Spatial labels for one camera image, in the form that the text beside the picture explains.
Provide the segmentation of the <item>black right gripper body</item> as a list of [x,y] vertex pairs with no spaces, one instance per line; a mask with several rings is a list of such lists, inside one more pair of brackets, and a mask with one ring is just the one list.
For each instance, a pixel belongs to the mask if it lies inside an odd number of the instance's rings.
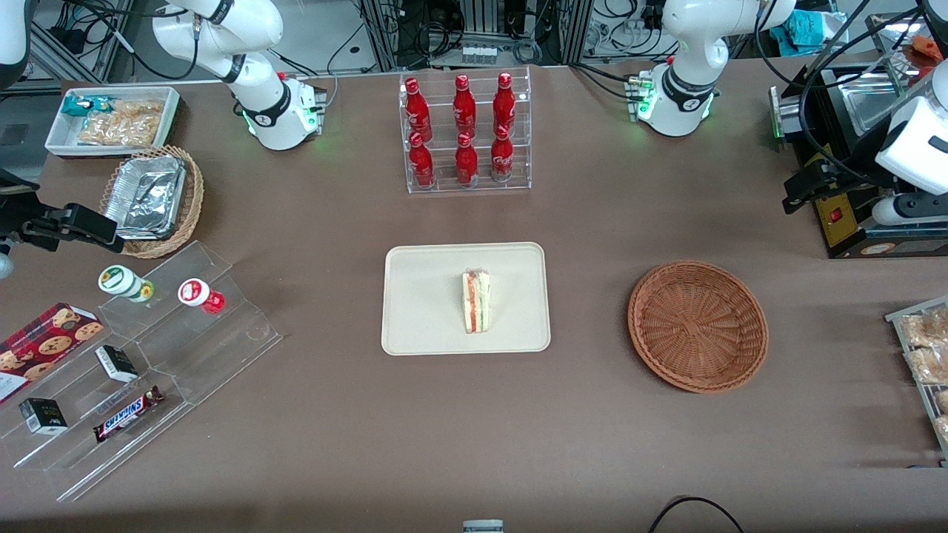
[[2,242],[19,232],[21,226],[35,217],[35,193],[1,196]]

